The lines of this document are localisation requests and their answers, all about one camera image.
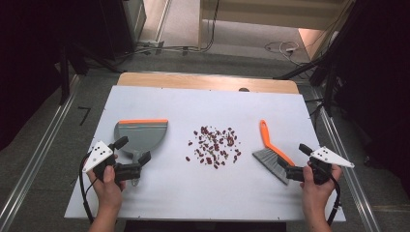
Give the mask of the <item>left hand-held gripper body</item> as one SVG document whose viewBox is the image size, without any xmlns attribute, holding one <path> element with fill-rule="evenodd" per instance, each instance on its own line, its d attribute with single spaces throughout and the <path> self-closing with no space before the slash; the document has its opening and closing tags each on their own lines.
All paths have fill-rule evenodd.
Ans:
<svg viewBox="0 0 410 232">
<path fill-rule="evenodd" d="M 102 181 L 104 169 L 108 165 L 111 165 L 115 171 L 116 183 L 139 179 L 142 166 L 138 163 L 122 164 L 117 162 L 114 156 L 114 151 L 112 151 L 104 142 L 99 140 L 92 148 L 90 156 L 86 160 L 82 171 L 87 173 L 88 171 L 93 170 L 96 177 Z"/>
</svg>

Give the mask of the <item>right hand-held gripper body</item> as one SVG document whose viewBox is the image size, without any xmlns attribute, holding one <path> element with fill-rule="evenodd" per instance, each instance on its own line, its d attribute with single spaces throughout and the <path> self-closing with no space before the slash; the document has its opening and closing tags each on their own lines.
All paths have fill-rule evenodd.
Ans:
<svg viewBox="0 0 410 232">
<path fill-rule="evenodd" d="M 332 174 L 332 164 L 349 168 L 355 167 L 353 162 L 344 159 L 325 146 L 314 150 L 308 158 L 312 166 L 314 183 L 316 185 L 325 184 L 330 180 L 330 175 Z M 304 182 L 303 167 L 288 166 L 286 168 L 286 177 L 290 180 Z"/>
</svg>

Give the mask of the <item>orange brush with grey bristles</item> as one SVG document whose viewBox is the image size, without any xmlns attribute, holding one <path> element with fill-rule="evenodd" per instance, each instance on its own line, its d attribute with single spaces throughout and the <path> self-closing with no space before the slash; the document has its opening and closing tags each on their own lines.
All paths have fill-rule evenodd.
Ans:
<svg viewBox="0 0 410 232">
<path fill-rule="evenodd" d="M 264 120 L 260 121 L 259 128 L 265 148 L 260 151 L 253 152 L 252 155 L 282 183 L 288 185 L 289 180 L 286 177 L 286 169 L 278 165 L 278 157 L 282 157 L 286 160 L 289 163 L 288 166 L 294 167 L 295 163 L 281 149 L 271 143 L 269 129 Z"/>
</svg>

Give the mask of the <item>grey dustpan with orange edge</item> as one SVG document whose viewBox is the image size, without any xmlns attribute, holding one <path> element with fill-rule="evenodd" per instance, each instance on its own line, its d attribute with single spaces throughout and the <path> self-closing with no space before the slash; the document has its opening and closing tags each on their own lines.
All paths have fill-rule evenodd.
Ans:
<svg viewBox="0 0 410 232">
<path fill-rule="evenodd" d="M 143 153 L 152 152 L 161 144 L 167 131 L 167 125 L 166 119 L 120 120 L 115 125 L 114 138 L 117 140 L 126 136 L 129 139 L 121 150 L 131 154 L 132 163 L 137 163 Z M 138 185 L 139 179 L 131 180 L 134 187 Z"/>
</svg>

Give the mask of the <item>pile of red beans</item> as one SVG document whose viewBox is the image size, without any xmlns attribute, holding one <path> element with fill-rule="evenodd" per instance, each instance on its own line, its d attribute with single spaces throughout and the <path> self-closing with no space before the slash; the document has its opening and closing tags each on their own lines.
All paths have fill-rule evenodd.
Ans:
<svg viewBox="0 0 410 232">
<path fill-rule="evenodd" d="M 188 140 L 190 152 L 186 161 L 197 161 L 199 164 L 219 169 L 228 163 L 236 163 L 242 156 L 242 142 L 237 132 L 228 127 L 218 129 L 213 126 L 201 126 L 192 132 L 193 139 Z"/>
</svg>

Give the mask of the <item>person's left hand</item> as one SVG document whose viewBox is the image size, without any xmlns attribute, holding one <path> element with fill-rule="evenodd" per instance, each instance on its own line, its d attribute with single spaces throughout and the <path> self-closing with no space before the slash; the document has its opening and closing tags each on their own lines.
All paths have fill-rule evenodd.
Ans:
<svg viewBox="0 0 410 232">
<path fill-rule="evenodd" d="M 115 183 L 115 171 L 111 165 L 108 165 L 103 172 L 103 180 L 99 180 L 94 171 L 87 172 L 87 176 L 93 182 L 93 188 L 99 200 L 99 213 L 117 214 L 122 206 L 122 190 L 126 184 L 121 183 L 118 187 Z"/>
</svg>

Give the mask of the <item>person's right hand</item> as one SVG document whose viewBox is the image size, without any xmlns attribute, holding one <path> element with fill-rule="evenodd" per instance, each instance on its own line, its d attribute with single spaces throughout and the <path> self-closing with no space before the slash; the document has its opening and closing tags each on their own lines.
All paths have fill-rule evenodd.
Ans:
<svg viewBox="0 0 410 232">
<path fill-rule="evenodd" d="M 303 174 L 305 181 L 300 183 L 303 191 L 303 211 L 306 214 L 324 212 L 328 199 L 336 188 L 334 181 L 330 179 L 325 184 L 316 185 L 310 163 L 303 167 Z"/>
</svg>

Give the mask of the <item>white table board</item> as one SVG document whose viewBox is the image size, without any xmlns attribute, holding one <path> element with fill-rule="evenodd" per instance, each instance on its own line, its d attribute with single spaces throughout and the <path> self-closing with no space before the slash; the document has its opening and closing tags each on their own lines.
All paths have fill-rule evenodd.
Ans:
<svg viewBox="0 0 410 232">
<path fill-rule="evenodd" d="M 301 95 L 115 86 L 94 138 L 111 143 L 117 122 L 135 119 L 165 119 L 168 126 L 138 185 L 124 190 L 120 218 L 303 219 L 299 184 L 282 183 L 253 157 L 264 147 L 259 124 L 266 122 L 272 143 L 296 164 L 307 163 L 300 144 L 320 143 Z M 211 164 L 196 154 L 205 126 L 234 131 L 226 161 Z"/>
</svg>

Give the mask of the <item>black metal stand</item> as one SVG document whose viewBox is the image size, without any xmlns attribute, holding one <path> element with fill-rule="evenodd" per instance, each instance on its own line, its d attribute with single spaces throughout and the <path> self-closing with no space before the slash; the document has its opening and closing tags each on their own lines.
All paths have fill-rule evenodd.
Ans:
<svg viewBox="0 0 410 232">
<path fill-rule="evenodd" d="M 60 58 L 60 77 L 61 77 L 61 99 L 60 105 L 63 105 L 69 98 L 71 87 L 69 83 L 69 65 L 72 65 L 74 71 L 78 74 L 86 74 L 89 67 L 85 62 L 85 57 L 89 57 L 102 65 L 104 68 L 114 73 L 124 73 L 125 70 L 120 70 L 109 62 L 105 61 L 101 56 L 87 49 L 79 43 L 62 43 L 59 46 Z"/>
<path fill-rule="evenodd" d="M 319 58 L 302 65 L 292 72 L 277 77 L 277 80 L 289 80 L 311 69 L 314 69 L 314 72 L 308 81 L 312 86 L 319 86 L 323 81 L 326 81 L 324 99 L 320 106 L 325 109 L 329 117 L 332 117 L 332 96 L 337 80 L 337 56 L 333 49 L 330 48 Z"/>
</svg>

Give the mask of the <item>wooden table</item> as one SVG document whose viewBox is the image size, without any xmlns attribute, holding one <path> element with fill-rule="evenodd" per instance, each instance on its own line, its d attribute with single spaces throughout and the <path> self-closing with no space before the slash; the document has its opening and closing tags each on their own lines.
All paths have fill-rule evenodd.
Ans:
<svg viewBox="0 0 410 232">
<path fill-rule="evenodd" d="M 254 93 L 299 94 L 297 84 L 291 80 L 259 79 L 228 75 L 124 72 L 120 75 L 117 84 L 120 86 L 218 91 L 239 91 L 240 88 L 244 87 Z"/>
</svg>

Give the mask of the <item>grey power strip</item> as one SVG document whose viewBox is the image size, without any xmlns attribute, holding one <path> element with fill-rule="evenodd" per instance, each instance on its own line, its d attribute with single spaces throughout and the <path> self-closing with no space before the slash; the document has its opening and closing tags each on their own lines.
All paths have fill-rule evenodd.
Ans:
<svg viewBox="0 0 410 232">
<path fill-rule="evenodd" d="M 164 41 L 140 41 L 137 43 L 136 47 L 140 48 L 162 48 Z"/>
</svg>

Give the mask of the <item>dark curtain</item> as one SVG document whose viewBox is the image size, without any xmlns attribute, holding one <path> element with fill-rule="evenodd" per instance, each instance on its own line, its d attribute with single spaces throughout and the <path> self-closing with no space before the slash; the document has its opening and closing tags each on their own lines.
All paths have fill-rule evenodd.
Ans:
<svg viewBox="0 0 410 232">
<path fill-rule="evenodd" d="M 0 0 L 0 151 L 61 89 L 65 42 L 105 61 L 132 51 L 123 0 Z"/>
<path fill-rule="evenodd" d="M 367 154 L 410 193 L 410 0 L 357 0 L 337 49 L 335 100 L 366 135 Z"/>
</svg>

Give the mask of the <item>grey cabinet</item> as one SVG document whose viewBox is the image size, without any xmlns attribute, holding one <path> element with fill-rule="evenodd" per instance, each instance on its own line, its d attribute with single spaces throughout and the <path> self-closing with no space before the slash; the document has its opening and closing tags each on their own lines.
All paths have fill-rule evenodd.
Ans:
<svg viewBox="0 0 410 232">
<path fill-rule="evenodd" d="M 127 23 L 130 28 L 132 42 L 137 44 L 142 33 L 146 12 L 143 0 L 123 0 Z"/>
</svg>

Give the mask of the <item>beige wooden furniture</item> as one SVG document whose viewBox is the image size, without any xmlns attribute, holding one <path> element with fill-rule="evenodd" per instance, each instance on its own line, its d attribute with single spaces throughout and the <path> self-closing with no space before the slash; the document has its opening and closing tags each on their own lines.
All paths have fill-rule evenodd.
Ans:
<svg viewBox="0 0 410 232">
<path fill-rule="evenodd" d="M 202 46 L 202 20 L 217 19 L 298 28 L 313 60 L 335 31 L 345 24 L 356 0 L 200 0 L 197 46 Z"/>
</svg>

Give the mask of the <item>aluminium floor rail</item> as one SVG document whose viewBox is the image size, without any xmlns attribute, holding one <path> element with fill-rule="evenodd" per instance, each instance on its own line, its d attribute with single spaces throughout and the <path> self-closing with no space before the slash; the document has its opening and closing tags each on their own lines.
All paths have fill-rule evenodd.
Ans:
<svg viewBox="0 0 410 232">
<path fill-rule="evenodd" d="M 319 115 L 332 143 L 332 148 L 343 158 L 350 160 L 344 144 L 337 131 L 335 121 L 323 107 L 319 108 Z M 343 167 L 344 179 L 352 196 L 355 209 L 361 219 L 366 232 L 381 232 L 379 223 L 371 209 L 366 193 L 361 185 L 356 170 L 354 168 Z"/>
<path fill-rule="evenodd" d="M 0 232 L 9 231 L 16 213 L 18 212 L 24 198 L 33 184 L 44 162 L 44 159 L 47 156 L 50 146 L 52 145 L 55 136 L 60 130 L 60 127 L 73 104 L 73 100 L 76 97 L 80 82 L 80 76 L 75 74 L 69 85 L 72 92 L 69 94 L 66 101 L 59 105 L 56 109 L 51 122 L 36 147 L 36 150 L 33 152 L 31 159 L 29 159 L 20 178 L 18 179 L 18 182 L 8 196 L 5 205 L 2 207 L 2 211 L 0 213 Z"/>
</svg>

